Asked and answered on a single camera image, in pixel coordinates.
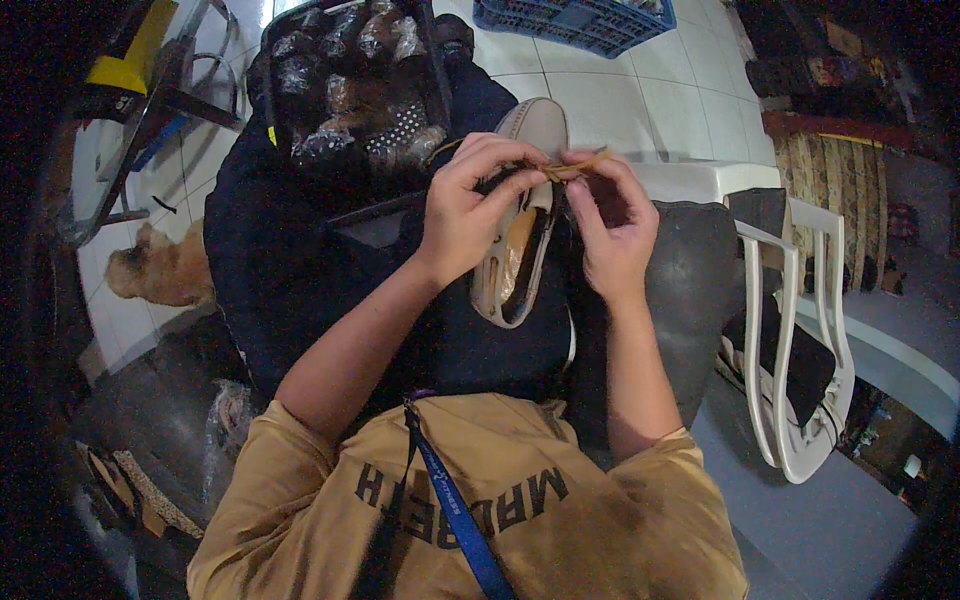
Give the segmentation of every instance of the white tile floor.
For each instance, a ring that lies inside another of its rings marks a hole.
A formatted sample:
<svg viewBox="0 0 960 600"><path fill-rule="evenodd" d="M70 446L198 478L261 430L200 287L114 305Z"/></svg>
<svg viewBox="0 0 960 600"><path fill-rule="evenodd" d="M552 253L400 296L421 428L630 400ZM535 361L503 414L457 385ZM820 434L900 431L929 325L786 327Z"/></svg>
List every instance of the white tile floor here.
<svg viewBox="0 0 960 600"><path fill-rule="evenodd" d="M227 0L238 31L226 58L238 81L259 47L271 19L303 0ZM453 12L472 25L472 0L435 0L434 13ZM776 164L773 143L763 132L760 106L747 81L738 24L719 0L673 0L675 31L657 36L615 60L541 39L474 28L474 60L525 100L549 96L564 106L571 143L610 145L634 160L733 159ZM185 18L185 9L175 16ZM198 36L198 51L219 51L226 24L210 10ZM197 63L197 77L203 75ZM224 98L224 77L214 78ZM241 94L240 111L251 109ZM204 199L236 133L192 124L127 182L132 204L152 210L150 223L179 241L204 214ZM157 196L177 209L159 207ZM157 332L184 309L144 300L122 300L103 285L107 259L129 248L140 222L111 225L78 251L91 321L104 367L115 371L151 348Z"/></svg>

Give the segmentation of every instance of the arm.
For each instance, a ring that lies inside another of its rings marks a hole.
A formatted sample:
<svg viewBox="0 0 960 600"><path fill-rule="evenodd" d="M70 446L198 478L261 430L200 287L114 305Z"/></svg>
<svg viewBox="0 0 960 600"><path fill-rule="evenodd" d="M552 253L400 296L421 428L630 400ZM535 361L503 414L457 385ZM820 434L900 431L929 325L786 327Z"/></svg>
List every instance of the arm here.
<svg viewBox="0 0 960 600"><path fill-rule="evenodd" d="M589 156L570 153L564 160ZM646 301L645 273L660 215L623 159L603 160L594 170L586 180L569 182L566 192L584 238L588 281L610 310L607 428L613 456L622 462L683 423Z"/></svg>
<svg viewBox="0 0 960 600"><path fill-rule="evenodd" d="M645 299L610 306L607 431L617 462L680 429L677 400L663 370Z"/></svg>
<svg viewBox="0 0 960 600"><path fill-rule="evenodd" d="M441 289L429 265L414 254L300 357L276 399L300 422L338 439Z"/></svg>
<svg viewBox="0 0 960 600"><path fill-rule="evenodd" d="M480 262L510 202L546 182L543 173L524 170L486 198L473 191L496 166L519 160L547 163L546 156L529 144L492 133L467 137L430 185L418 250L332 326L283 378L276 399L291 415L328 440L340 438L426 305Z"/></svg>

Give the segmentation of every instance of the shoelace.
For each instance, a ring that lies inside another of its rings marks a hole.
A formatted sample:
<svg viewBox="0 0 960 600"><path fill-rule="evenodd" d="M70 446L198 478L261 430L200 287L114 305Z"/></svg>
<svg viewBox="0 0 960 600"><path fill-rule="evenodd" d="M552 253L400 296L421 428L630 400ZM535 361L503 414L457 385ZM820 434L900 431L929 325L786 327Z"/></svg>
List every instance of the shoelace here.
<svg viewBox="0 0 960 600"><path fill-rule="evenodd" d="M460 144L462 144L465 139L466 138L461 137L460 139L456 139L450 142L449 144L443 144L443 146L433 151L433 154L430 155L430 157L428 157L427 160L423 162L423 166L429 167L430 163L433 162L434 158L436 158L437 155L439 155L444 150L449 150L450 148L456 148L460 146ZM611 151L610 148L604 148L599 152L597 152L597 154L593 155L588 160L584 160L576 164L551 164L545 167L540 167L540 170L543 172L544 175L547 176L549 180L553 181L554 183L560 183L561 181L564 180L561 178L561 175L568 175L571 173L582 173L583 171L593 168L600 161L610 158L612 154L613 152Z"/></svg>

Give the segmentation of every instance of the tan t-shirt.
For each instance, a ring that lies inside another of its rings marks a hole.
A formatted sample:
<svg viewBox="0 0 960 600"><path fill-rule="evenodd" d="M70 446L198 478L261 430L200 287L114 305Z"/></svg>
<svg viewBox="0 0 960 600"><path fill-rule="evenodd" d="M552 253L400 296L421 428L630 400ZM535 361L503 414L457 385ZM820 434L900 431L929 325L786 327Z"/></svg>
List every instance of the tan t-shirt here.
<svg viewBox="0 0 960 600"><path fill-rule="evenodd" d="M533 402L417 407L520 599L745 597L727 509L685 429L605 473ZM406 467L403 423L388 411L337 448L271 403L187 569L190 596L348 598ZM419 453L394 545L392 597L484 597Z"/></svg>

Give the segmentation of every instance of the shoe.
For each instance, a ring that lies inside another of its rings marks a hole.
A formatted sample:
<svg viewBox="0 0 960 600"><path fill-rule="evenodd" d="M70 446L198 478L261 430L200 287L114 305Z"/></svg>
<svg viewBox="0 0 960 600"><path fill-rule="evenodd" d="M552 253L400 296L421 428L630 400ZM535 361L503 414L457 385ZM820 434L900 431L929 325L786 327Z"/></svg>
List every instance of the shoe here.
<svg viewBox="0 0 960 600"><path fill-rule="evenodd" d="M569 143L564 109L549 98L533 98L507 113L496 133L527 142L559 160ZM503 168L477 187L490 193L519 167ZM470 301L480 316L505 329L519 326L530 314L547 244L564 192L548 181L516 198L497 226L487 255L472 272Z"/></svg>
<svg viewBox="0 0 960 600"><path fill-rule="evenodd" d="M434 39L447 59L473 60L473 30L456 14L441 14L433 19Z"/></svg>

